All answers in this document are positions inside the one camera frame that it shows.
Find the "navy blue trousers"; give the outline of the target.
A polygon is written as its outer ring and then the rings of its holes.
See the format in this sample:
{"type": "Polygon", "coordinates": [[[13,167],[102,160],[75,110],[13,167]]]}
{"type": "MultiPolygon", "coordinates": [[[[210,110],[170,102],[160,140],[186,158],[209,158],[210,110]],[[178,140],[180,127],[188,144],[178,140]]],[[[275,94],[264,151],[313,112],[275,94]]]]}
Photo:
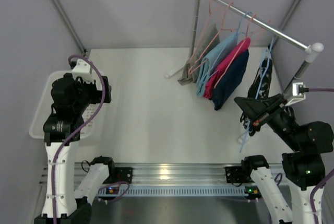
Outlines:
{"type": "Polygon", "coordinates": [[[247,68],[248,59],[249,50],[245,50],[239,54],[218,82],[216,88],[213,89],[211,100],[214,104],[215,111],[222,108],[230,95],[242,82],[247,68]]]}

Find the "coral pink hanger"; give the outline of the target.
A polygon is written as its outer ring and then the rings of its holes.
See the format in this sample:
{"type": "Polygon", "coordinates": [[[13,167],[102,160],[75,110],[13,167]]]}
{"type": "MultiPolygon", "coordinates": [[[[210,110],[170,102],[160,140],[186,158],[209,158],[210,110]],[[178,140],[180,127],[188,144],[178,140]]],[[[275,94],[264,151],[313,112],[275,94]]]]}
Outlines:
{"type": "Polygon", "coordinates": [[[214,89],[216,89],[218,83],[220,82],[220,80],[222,79],[222,77],[226,74],[226,72],[228,71],[228,69],[230,68],[230,66],[232,65],[234,59],[237,57],[237,55],[240,53],[241,48],[243,47],[243,45],[246,43],[247,39],[250,39],[251,36],[254,33],[257,33],[259,31],[259,29],[256,29],[255,32],[252,32],[251,34],[248,34],[249,31],[249,26],[251,24],[251,22],[255,19],[256,14],[252,14],[251,19],[249,21],[249,23],[247,24],[247,28],[246,28],[246,32],[245,32],[245,39],[242,41],[242,44],[237,48],[237,50],[235,51],[234,55],[231,57],[228,65],[226,66],[224,72],[221,74],[221,76],[217,79],[217,82],[214,85],[214,89]]]}

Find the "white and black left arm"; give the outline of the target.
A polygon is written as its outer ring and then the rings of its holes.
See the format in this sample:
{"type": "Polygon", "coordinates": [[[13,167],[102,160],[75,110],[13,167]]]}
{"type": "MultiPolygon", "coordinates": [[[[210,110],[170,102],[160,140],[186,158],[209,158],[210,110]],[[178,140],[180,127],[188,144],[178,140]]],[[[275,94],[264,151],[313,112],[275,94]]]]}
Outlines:
{"type": "Polygon", "coordinates": [[[110,157],[96,157],[81,184],[74,187],[75,156],[80,132],[111,102],[111,86],[106,76],[97,82],[65,73],[51,86],[51,114],[43,125],[47,153],[47,190],[42,212],[34,223],[89,223],[92,203],[115,166],[110,157]]]}

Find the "black white patterned trousers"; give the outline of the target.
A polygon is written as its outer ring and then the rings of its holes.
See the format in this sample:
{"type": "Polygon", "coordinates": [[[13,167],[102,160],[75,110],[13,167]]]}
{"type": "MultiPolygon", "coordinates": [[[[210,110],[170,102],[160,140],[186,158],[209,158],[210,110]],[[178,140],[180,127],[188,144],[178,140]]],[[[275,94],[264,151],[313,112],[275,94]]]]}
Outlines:
{"type": "Polygon", "coordinates": [[[270,84],[272,80],[272,59],[267,50],[264,51],[261,64],[257,70],[255,79],[251,84],[247,97],[254,99],[264,99],[269,96],[270,84]]]}

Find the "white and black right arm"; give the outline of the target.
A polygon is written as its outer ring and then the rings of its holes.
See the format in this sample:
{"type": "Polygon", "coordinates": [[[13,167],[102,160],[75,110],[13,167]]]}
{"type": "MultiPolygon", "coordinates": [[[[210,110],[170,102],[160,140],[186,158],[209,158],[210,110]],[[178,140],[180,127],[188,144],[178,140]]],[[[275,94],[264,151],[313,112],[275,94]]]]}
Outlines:
{"type": "Polygon", "coordinates": [[[256,184],[269,210],[273,223],[320,223],[321,201],[326,174],[321,154],[333,152],[333,130],[327,123],[316,121],[299,125],[287,112],[290,101],[282,94],[255,99],[234,98],[255,131],[268,125],[292,150],[282,154],[282,167],[290,188],[287,204],[263,155],[245,157],[241,166],[256,184]]]}

